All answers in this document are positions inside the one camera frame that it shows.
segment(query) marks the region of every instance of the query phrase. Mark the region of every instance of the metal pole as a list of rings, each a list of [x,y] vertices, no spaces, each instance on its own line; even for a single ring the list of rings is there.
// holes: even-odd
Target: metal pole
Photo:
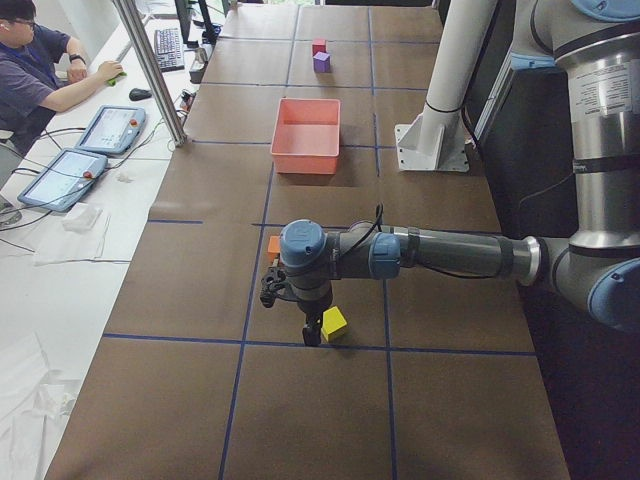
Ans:
[[[180,147],[184,144],[187,135],[184,133],[182,123],[180,123],[173,101],[162,78],[162,72],[155,60],[134,0],[113,0],[113,4],[118,10],[122,24],[129,33],[131,44],[138,55],[138,61],[160,108],[160,114],[169,128],[171,138],[176,147]]]

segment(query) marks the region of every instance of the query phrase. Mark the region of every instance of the man's hand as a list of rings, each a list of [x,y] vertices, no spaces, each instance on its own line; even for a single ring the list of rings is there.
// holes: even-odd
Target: man's hand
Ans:
[[[87,66],[80,58],[76,58],[67,69],[67,80],[76,83],[83,78],[87,78]]]
[[[98,67],[98,71],[94,75],[99,77],[102,81],[106,82],[107,80],[111,80],[112,78],[117,77],[122,72],[122,65],[113,60],[108,60],[106,62],[103,62]]]

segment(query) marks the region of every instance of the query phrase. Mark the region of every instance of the cable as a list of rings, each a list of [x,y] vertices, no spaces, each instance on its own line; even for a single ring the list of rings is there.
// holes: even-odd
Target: cable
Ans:
[[[454,108],[453,110],[442,110],[440,108],[436,108],[436,107],[432,106],[427,100],[425,100],[424,103],[426,103],[427,107],[429,107],[431,110],[433,110],[434,112],[438,112],[438,113],[456,113],[456,112],[459,112],[460,110],[462,110],[462,108],[464,107],[464,104],[462,104],[458,108]]]
[[[29,172],[29,173],[33,173],[35,175],[39,175],[40,172],[38,170],[34,170],[33,168],[27,168],[27,167],[18,167],[18,168],[14,168],[13,170],[11,170],[11,174],[13,175],[14,173],[20,173],[20,172]]]
[[[58,147],[60,150],[62,150],[62,147],[60,146],[60,144],[58,142],[56,142],[55,138],[53,138],[53,136],[47,131],[46,128],[44,129],[44,133],[46,133],[47,136],[51,139],[51,141],[56,144],[56,147]]]
[[[550,192],[551,190],[553,190],[554,188],[559,187],[560,185],[562,185],[564,182],[566,182],[567,180],[569,180],[570,178],[573,177],[573,172],[571,172],[569,175],[567,175],[566,177],[564,177],[562,180],[557,181],[556,183],[554,183],[553,185],[548,186],[547,188],[544,188],[542,190],[538,190],[537,192],[531,193],[529,195],[525,195],[524,197],[522,197],[520,199],[520,201],[518,202],[518,210],[516,213],[520,213],[520,209],[522,208],[522,205],[524,204],[524,202],[531,200],[532,198],[538,197],[540,195],[544,195],[545,193]]]
[[[214,12],[218,12],[221,13],[222,15],[224,15],[224,12],[222,10],[218,10],[216,7],[214,7],[213,5],[209,5],[207,3],[207,7],[210,8],[211,10],[213,10]]]
[[[464,128],[467,129],[467,132],[469,132],[469,135],[471,136],[473,146],[476,149],[476,153],[478,154],[480,161],[483,161],[484,153],[482,152],[482,147],[480,146],[480,140],[478,140],[478,137],[476,136],[475,128],[473,127],[473,125],[471,125],[471,120],[469,119],[469,109],[466,105],[462,108],[460,117],[462,118],[462,124],[464,125]]]
[[[75,195],[76,193],[81,192],[81,191],[82,191],[82,190],[84,190],[85,188],[87,188],[87,187],[89,187],[89,186],[93,185],[93,184],[94,184],[94,183],[95,183],[95,182],[96,182],[100,177],[102,177],[102,175],[103,175],[103,174],[100,174],[100,175],[98,175],[97,177],[90,179],[91,181],[89,181],[89,182],[85,183],[84,185],[82,185],[82,188],[79,188],[78,190],[74,190],[74,191],[69,192],[69,193],[65,193],[64,195],[61,195],[61,196],[59,196],[58,198],[54,198],[53,200],[49,200],[48,202],[39,203],[39,204],[37,204],[37,205],[27,205],[27,206],[25,206],[25,207],[21,207],[21,208],[14,208],[13,210],[9,210],[8,212],[4,212],[4,211],[3,211],[2,213],[3,213],[3,215],[4,215],[4,214],[7,214],[7,215],[8,215],[8,214],[10,214],[10,213],[20,212],[20,211],[22,211],[22,210],[31,210],[32,208],[40,208],[40,207],[47,208],[47,207],[46,207],[46,205],[49,205],[49,204],[54,203],[54,202],[57,202],[57,201],[58,201],[58,200],[60,200],[61,198],[68,197],[69,195]],[[20,225],[15,225],[15,226],[10,227],[10,228],[0,229],[0,232],[4,232],[4,231],[6,231],[6,230],[14,230],[14,229],[16,229],[16,228],[21,228],[21,227],[26,227],[27,225],[31,225],[31,223],[23,223],[23,224],[20,224]]]
[[[428,265],[419,265],[423,268],[426,268],[427,270],[432,270],[436,273],[441,273],[442,275],[446,275],[448,277],[461,278],[462,280],[488,280],[491,278],[497,278],[497,276],[495,275],[463,275],[459,273],[447,272],[446,270],[440,270],[439,268],[430,267]]]
[[[353,245],[351,245],[351,248],[349,248],[346,252],[344,252],[340,258],[344,258],[347,255],[349,255],[351,252],[353,252],[356,248],[358,248],[360,245],[362,245],[362,243],[369,238],[369,236],[373,233],[373,231],[376,229],[376,227],[378,228],[378,231],[382,230],[382,213],[384,211],[384,207],[381,203],[379,203],[376,206],[376,221],[371,225],[371,227],[369,228],[369,230],[367,230],[367,233],[365,233],[362,237],[360,237],[360,239],[354,243]]]
[[[367,238],[369,238],[371,236],[371,234],[373,233],[373,231],[377,228],[378,231],[382,230],[382,213],[384,211],[384,207],[381,203],[379,203],[376,206],[376,220],[375,222],[373,222],[371,224],[371,227],[369,227],[369,229],[367,230],[367,232],[362,235],[358,241],[356,243],[354,243],[350,248],[347,249],[346,252],[344,252],[342,255],[340,255],[340,258],[338,258],[338,262],[340,260],[342,260],[344,257],[350,255],[352,252],[355,251],[356,248],[358,248],[360,245],[362,245],[362,243],[364,241],[367,240]],[[300,272],[296,272],[295,274],[292,273],[287,273],[287,277],[301,277],[302,275],[307,275],[311,272],[315,272],[316,270],[320,270],[323,267],[326,267],[327,265],[329,265],[330,262],[322,262],[319,263],[317,265],[314,265],[312,268],[309,269],[305,269],[302,270]]]
[[[484,161],[484,156],[482,155],[482,148],[480,147],[480,141],[476,137],[475,128],[471,125],[471,117],[468,114],[468,102],[469,102],[469,94],[471,93],[471,86],[475,82],[476,76],[478,75],[478,70],[480,70],[480,61],[484,57],[484,54],[489,46],[489,41],[491,36],[493,35],[493,30],[495,29],[496,23],[498,23],[498,14],[500,13],[500,8],[502,6],[502,0],[498,0],[496,4],[496,9],[493,12],[493,16],[491,17],[491,21],[489,22],[489,28],[487,28],[487,33],[484,36],[484,40],[482,42],[482,47],[480,47],[480,52],[478,53],[478,58],[476,59],[476,64],[473,67],[473,73],[471,74],[471,78],[469,79],[469,84],[467,85],[467,91],[464,94],[464,98],[462,100],[462,105],[460,106],[462,113],[462,123],[465,128],[469,132],[471,136],[471,140],[474,143],[475,150],[480,157],[480,161]]]
[[[532,198],[536,198],[539,197],[540,195],[544,195],[546,193],[549,193],[551,190],[563,185],[567,180],[569,180],[570,178],[573,178],[574,173],[571,172],[569,175],[567,175],[566,177],[564,177],[563,179],[557,181],[556,183],[554,183],[553,185],[550,185],[546,188],[543,188],[542,190],[538,190],[537,192],[534,193],[530,193],[529,195],[525,195],[524,197],[522,197],[519,201],[518,201],[518,205],[516,207],[516,212],[515,212],[515,220],[516,220],[516,228],[518,231],[518,234],[520,235],[522,232],[521,226],[520,226],[520,211],[522,210],[522,206],[525,204],[525,202],[528,202],[529,200],[531,200]]]
[[[6,148],[7,150],[9,150],[10,152],[14,153],[15,155],[17,155],[18,157],[20,157],[22,160],[25,160],[27,162],[31,162],[34,163],[36,165],[38,165],[39,167],[42,167],[45,169],[45,171],[49,171],[49,172],[54,172],[57,173],[58,175],[63,175],[65,177],[71,177],[71,178],[85,178],[84,175],[72,175],[70,173],[64,173],[64,172],[60,172],[58,170],[56,170],[55,168],[50,167],[49,165],[45,165],[43,163],[39,163],[36,162],[35,160],[31,160],[30,158],[25,157],[24,155],[20,154],[20,152],[18,152],[16,149],[11,148],[9,145],[4,145],[2,148]],[[35,172],[37,174],[40,174],[42,172],[36,172],[35,170],[31,170],[29,168],[25,168],[25,167],[19,167],[13,170],[13,172],[17,172],[19,170],[26,170],[26,171],[31,171],[31,172]]]
[[[45,134],[44,135],[38,135],[36,137],[36,140],[40,140],[46,136],[51,136],[54,133],[62,133],[62,132],[82,132],[86,130],[86,127],[67,127],[67,128],[58,128],[57,130],[51,130],[50,132],[47,132],[45,130]]]
[[[156,123],[156,125],[153,127],[153,130],[151,130],[151,133],[149,133],[149,135],[147,135],[147,138],[145,138],[142,142],[140,142],[138,145],[136,145],[134,148],[132,148],[131,150],[129,150],[129,153],[127,153],[127,155],[120,160],[118,163],[116,163],[115,165],[110,165],[108,167],[105,168],[105,170],[114,170],[116,168],[120,168],[122,165],[124,165],[124,163],[129,160],[129,158],[131,157],[131,155],[133,155],[135,153],[136,150],[138,150],[141,147],[144,147],[145,145],[148,145],[149,142],[151,142],[151,139],[153,138],[153,136],[156,134],[156,131],[158,130],[158,127],[160,125],[162,125],[164,123],[164,120],[160,120],[158,123]]]
[[[0,242],[6,243],[7,245],[11,245],[12,247],[21,248],[22,250],[26,250],[27,252],[36,253],[35,250],[31,250],[30,248],[23,247],[22,245],[16,245],[15,243],[11,243],[10,241],[4,240],[3,238],[0,238]]]
[[[18,210],[12,210],[11,212],[6,212],[6,213],[13,213],[13,212],[16,212],[16,211],[18,211]],[[38,217],[35,220],[31,220],[30,222],[21,223],[20,225],[14,225],[13,227],[0,228],[0,232],[8,232],[9,230],[16,230],[18,228],[28,227],[29,225],[33,225],[34,223],[39,222],[44,217],[47,217],[47,216],[51,215],[52,213],[53,213],[53,210],[49,210],[48,212],[45,212],[44,215],[42,215],[41,217]]]

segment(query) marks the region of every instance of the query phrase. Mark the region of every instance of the keyboard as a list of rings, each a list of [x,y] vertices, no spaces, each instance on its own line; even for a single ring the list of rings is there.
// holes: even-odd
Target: keyboard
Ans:
[[[177,28],[163,28],[155,32],[153,50],[161,72],[184,68],[182,36]]]

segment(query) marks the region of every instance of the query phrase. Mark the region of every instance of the white desk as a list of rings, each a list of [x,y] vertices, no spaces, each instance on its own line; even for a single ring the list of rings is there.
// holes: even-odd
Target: white desk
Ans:
[[[147,30],[175,24],[169,20],[152,20]],[[122,51],[122,39],[128,36],[118,29],[93,62],[91,69],[106,59],[114,58]],[[164,75],[172,98],[178,98],[183,89],[196,90],[189,82],[188,65],[193,54],[187,54],[187,68]],[[101,105],[130,105],[143,107],[147,122],[136,145],[149,135],[161,121],[154,99],[131,102],[132,88],[148,88],[133,49],[122,60],[127,76],[119,79],[114,87],[105,87],[91,99],[72,110],[58,114],[47,130],[69,127],[85,127]],[[53,134],[60,147],[72,147],[82,132]],[[108,171],[97,185],[81,200],[84,203],[104,206],[110,214],[105,244],[99,262],[78,261],[42,266],[34,265],[34,254],[0,242],[0,350],[18,339],[35,333],[46,354],[50,369],[56,378],[84,379],[104,325],[128,269],[138,240],[147,220],[149,207],[167,170],[173,144],[164,124],[156,129],[153,140],[136,150],[118,169]],[[40,170],[59,151],[48,137],[39,140],[27,154],[21,167]],[[110,163],[117,163],[117,158]],[[16,197],[31,181],[32,176],[14,174],[2,195],[16,206]],[[20,223],[37,219],[41,209],[23,210]],[[36,250],[48,240],[47,230],[61,222],[65,214],[53,213],[32,226],[1,231],[0,239]],[[57,438],[53,451],[57,448]],[[50,458],[42,461],[44,471]]]

